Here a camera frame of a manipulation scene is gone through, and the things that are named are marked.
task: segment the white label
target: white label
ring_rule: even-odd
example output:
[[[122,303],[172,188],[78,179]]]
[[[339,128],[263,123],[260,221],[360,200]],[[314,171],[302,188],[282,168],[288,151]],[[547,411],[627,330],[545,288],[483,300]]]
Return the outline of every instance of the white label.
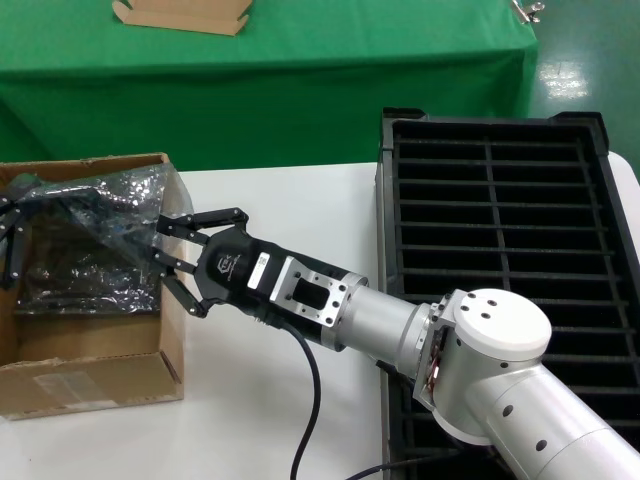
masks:
[[[247,287],[253,288],[254,290],[258,288],[258,284],[260,283],[260,279],[262,278],[262,274],[264,273],[264,269],[267,268],[267,263],[269,263],[270,255],[268,253],[262,252],[258,257],[258,261],[256,262],[256,266],[253,267],[253,273],[251,274],[251,278],[247,283]]]

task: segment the silver robot arm segment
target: silver robot arm segment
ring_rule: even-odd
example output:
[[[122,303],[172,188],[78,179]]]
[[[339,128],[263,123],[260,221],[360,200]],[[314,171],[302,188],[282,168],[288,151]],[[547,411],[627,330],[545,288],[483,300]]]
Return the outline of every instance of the silver robot arm segment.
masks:
[[[640,455],[540,362],[551,326],[529,300],[455,291],[415,306],[352,289],[336,343],[415,379],[450,435],[494,445],[519,479],[638,479]]]

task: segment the black cable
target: black cable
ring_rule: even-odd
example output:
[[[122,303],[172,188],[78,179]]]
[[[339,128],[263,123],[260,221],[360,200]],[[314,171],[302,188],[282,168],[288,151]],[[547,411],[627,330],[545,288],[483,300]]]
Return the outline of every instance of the black cable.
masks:
[[[457,457],[458,455],[459,453],[456,452],[447,455],[434,455],[431,457],[413,458],[411,460],[403,460],[401,462],[383,463],[382,465],[367,468],[360,473],[356,473],[355,475],[347,478],[347,480],[360,480],[361,478],[368,477],[369,475],[373,475],[374,473],[382,472],[384,470],[394,470],[396,468],[410,467],[411,465],[418,465],[420,463],[432,463],[439,460],[447,460],[453,457]]]
[[[318,370],[318,364],[316,363],[316,359],[313,356],[313,352],[311,351],[311,347],[302,336],[302,334],[296,330],[294,327],[289,325],[286,322],[282,322],[279,325],[280,328],[289,332],[293,338],[295,338],[302,350],[304,350],[304,354],[309,361],[309,366],[311,367],[311,377],[313,378],[313,407],[311,408],[311,417],[309,418],[309,423],[307,424],[307,429],[304,431],[304,435],[302,435],[302,439],[300,440],[300,444],[298,445],[298,450],[296,451],[295,457],[293,457],[293,464],[291,465],[291,475],[290,480],[296,480],[298,476],[298,468],[300,467],[300,461],[302,460],[302,455],[304,454],[305,448],[307,448],[307,444],[309,443],[309,439],[311,438],[311,434],[313,433],[313,429],[316,426],[316,422],[318,421],[318,414],[320,413],[320,400],[322,398],[322,389],[320,386],[320,371]]]

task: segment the metal clamp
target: metal clamp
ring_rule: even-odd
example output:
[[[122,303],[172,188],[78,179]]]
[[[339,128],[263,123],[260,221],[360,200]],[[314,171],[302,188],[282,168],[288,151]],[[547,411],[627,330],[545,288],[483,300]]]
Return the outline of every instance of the metal clamp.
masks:
[[[511,9],[516,14],[521,23],[539,23],[540,19],[537,17],[538,12],[544,10],[544,3],[535,2],[526,7],[521,7],[518,0],[511,0]]]
[[[296,301],[295,289],[300,280],[306,280],[312,285],[328,290],[329,296],[324,308],[316,309]],[[314,272],[295,258],[287,257],[269,301],[300,317],[331,328],[337,323],[345,308],[345,299],[349,295],[348,289],[349,285],[346,283]]]

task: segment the green floor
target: green floor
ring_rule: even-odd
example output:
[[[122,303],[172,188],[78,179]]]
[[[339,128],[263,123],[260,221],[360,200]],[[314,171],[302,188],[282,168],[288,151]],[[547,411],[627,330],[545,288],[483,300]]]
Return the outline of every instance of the green floor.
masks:
[[[611,150],[640,177],[640,0],[545,3],[530,115],[601,112]]]

